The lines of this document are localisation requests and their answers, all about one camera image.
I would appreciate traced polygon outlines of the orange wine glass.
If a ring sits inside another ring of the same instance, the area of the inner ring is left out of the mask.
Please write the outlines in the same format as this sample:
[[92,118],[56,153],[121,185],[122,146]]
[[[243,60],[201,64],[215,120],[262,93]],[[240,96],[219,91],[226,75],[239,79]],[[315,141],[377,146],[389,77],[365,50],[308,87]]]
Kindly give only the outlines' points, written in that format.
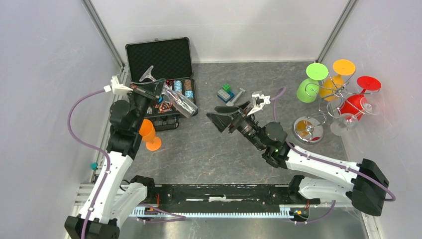
[[152,121],[144,119],[139,129],[139,134],[142,136],[142,142],[149,151],[157,151],[161,145],[161,139],[156,135],[156,130]]

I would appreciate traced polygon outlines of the green wine glass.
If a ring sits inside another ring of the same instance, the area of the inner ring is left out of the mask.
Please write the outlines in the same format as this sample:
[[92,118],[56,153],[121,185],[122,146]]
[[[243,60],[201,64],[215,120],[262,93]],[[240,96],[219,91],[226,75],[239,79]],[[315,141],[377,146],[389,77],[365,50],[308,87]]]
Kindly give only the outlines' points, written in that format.
[[328,68],[322,63],[311,63],[306,68],[307,79],[303,80],[296,92],[297,98],[303,103],[313,102],[320,90],[319,82],[328,76]]

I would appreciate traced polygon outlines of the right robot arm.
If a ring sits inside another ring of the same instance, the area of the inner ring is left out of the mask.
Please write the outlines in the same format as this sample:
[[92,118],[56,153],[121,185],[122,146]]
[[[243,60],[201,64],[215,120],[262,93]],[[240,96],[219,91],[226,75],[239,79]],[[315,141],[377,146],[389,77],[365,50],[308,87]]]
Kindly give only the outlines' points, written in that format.
[[234,107],[215,107],[206,114],[219,132],[240,132],[274,168],[305,172],[317,179],[299,175],[289,184],[288,198],[293,203],[324,200],[350,203],[359,211],[380,216],[385,202],[396,197],[388,189],[389,181],[370,159],[360,163],[342,161],[310,152],[287,141],[288,134],[280,123],[259,126],[252,113],[252,103]]

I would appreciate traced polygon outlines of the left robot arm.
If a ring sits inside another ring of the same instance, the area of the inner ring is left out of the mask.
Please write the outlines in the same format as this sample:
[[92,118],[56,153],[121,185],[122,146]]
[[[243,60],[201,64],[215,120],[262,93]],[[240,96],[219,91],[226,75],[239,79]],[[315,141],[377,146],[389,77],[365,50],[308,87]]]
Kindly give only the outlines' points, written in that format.
[[[156,189],[146,180],[136,177],[118,200],[115,199],[123,177],[138,153],[142,135],[139,133],[150,103],[160,98],[165,79],[132,82],[130,86],[113,78],[103,89],[78,99],[71,107],[67,127],[78,143],[98,151],[104,157],[99,177],[83,207],[76,216],[68,216],[65,230],[72,239],[117,239],[120,227],[130,213],[143,201],[156,198]],[[71,127],[72,114],[78,104],[89,97],[112,92],[127,95],[129,101],[119,100],[110,107],[110,137],[102,149],[78,138]]]

